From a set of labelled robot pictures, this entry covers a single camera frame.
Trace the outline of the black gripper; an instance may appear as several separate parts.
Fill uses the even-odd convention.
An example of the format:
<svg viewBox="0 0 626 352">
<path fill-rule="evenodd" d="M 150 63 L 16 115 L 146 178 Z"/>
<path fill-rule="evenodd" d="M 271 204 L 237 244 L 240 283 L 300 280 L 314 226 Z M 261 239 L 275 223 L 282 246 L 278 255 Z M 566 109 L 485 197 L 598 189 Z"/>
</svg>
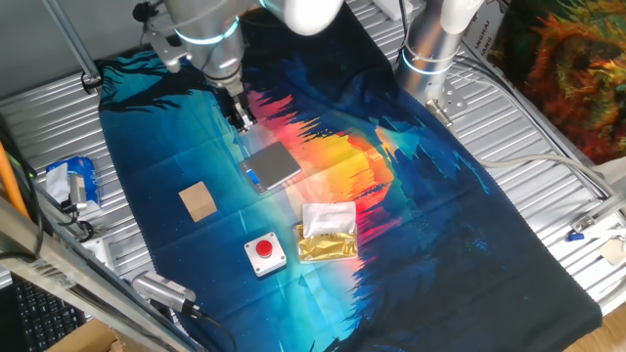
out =
<svg viewBox="0 0 626 352">
<path fill-rule="evenodd" d="M 229 123 L 242 134 L 252 128 L 257 120 L 250 111 L 246 90 L 243 86 L 229 86 L 226 92 L 230 96 L 227 112 Z"/>
</svg>

